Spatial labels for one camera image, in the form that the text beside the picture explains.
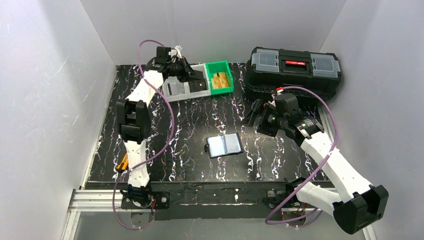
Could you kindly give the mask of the tan credit card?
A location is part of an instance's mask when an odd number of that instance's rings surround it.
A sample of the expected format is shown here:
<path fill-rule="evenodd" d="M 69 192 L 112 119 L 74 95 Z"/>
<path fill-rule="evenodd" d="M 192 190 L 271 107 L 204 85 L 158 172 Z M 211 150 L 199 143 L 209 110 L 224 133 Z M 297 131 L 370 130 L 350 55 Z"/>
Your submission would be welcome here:
<path fill-rule="evenodd" d="M 211 83 L 212 83 L 212 88 L 215 90 L 220 89 L 222 87 L 221 80 L 218 73 L 215 73 L 213 75 L 213 77 L 211 78 Z"/>

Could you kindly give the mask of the gold card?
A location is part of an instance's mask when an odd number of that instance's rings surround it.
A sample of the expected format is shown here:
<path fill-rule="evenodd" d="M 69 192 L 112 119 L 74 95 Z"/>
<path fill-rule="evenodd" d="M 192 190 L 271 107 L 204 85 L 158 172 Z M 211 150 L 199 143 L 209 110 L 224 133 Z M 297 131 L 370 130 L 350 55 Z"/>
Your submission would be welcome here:
<path fill-rule="evenodd" d="M 219 77 L 220 77 L 220 81 L 221 81 L 221 88 L 228 88 L 229 87 L 229 82 L 227 79 L 227 75 L 225 72 L 219 72 L 218 73 Z"/>

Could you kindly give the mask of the black card holder wallet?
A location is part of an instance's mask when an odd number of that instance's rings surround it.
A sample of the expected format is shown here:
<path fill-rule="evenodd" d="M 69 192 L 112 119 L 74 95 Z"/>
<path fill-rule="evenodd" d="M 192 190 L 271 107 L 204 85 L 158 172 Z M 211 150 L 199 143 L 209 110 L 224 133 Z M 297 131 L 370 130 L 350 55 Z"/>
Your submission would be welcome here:
<path fill-rule="evenodd" d="M 210 159 L 238 155 L 244 152 L 240 135 L 235 133 L 208 137 L 204 146 Z"/>

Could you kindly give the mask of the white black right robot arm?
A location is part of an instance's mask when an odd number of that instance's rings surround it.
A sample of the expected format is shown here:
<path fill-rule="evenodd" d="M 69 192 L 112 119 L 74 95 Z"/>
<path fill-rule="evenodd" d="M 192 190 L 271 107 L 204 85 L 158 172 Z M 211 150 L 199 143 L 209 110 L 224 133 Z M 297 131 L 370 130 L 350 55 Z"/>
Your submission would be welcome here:
<path fill-rule="evenodd" d="M 275 137 L 283 131 L 315 161 L 315 172 L 324 172 L 335 187 L 335 191 L 327 190 L 312 183 L 310 177 L 287 182 L 284 191 L 263 199 L 272 214 L 294 203 L 304 203 L 313 206 L 317 214 L 331 215 L 350 235 L 384 216 L 388 190 L 373 185 L 350 165 L 337 149 L 337 140 L 328 136 L 318 120 L 302 112 L 293 94 L 279 93 L 272 102 L 255 100 L 243 122 L 252 126 L 255 121 L 259 122 L 257 131 L 261 134 Z"/>

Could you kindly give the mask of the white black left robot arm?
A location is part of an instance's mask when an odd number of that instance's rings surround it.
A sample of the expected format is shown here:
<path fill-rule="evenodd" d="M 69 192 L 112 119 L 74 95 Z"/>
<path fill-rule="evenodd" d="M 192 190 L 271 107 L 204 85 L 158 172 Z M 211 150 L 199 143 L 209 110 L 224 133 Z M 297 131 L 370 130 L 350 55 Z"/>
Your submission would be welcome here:
<path fill-rule="evenodd" d="M 182 47 L 158 46 L 156 56 L 143 69 L 138 65 L 140 82 L 124 100 L 116 103 L 118 133 L 124 142 L 128 161 L 127 188 L 121 194 L 130 200 L 144 204 L 150 199 L 147 171 L 146 145 L 151 136 L 152 121 L 148 106 L 155 94 L 164 96 L 159 88 L 169 77 L 175 77 L 181 83 L 199 80 L 200 71 L 192 69 L 181 54 Z"/>

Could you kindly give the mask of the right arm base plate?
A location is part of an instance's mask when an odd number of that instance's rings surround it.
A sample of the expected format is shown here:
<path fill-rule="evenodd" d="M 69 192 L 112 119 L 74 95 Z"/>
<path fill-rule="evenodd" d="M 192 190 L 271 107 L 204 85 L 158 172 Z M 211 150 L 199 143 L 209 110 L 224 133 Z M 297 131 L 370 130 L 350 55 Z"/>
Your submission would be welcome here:
<path fill-rule="evenodd" d="M 290 195 L 289 192 L 282 190 L 269 190 L 266 192 L 266 196 L 262 199 L 262 202 L 270 209 L 275 209 L 286 197 Z M 282 208 L 294 208 L 295 211 L 300 211 L 306 208 L 315 208 L 309 203 L 301 202 L 296 196 L 290 198 Z"/>

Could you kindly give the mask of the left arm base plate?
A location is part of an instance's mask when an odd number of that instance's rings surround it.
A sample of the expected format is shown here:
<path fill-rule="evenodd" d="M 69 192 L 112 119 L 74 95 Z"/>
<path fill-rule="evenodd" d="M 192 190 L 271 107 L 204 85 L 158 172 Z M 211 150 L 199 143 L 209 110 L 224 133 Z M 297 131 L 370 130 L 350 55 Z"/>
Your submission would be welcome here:
<path fill-rule="evenodd" d="M 146 203 L 139 203 L 135 200 L 129 200 L 123 196 L 121 201 L 121 208 L 124 210 L 166 210 L 170 207 L 171 195 L 167 191 L 153 192 Z"/>

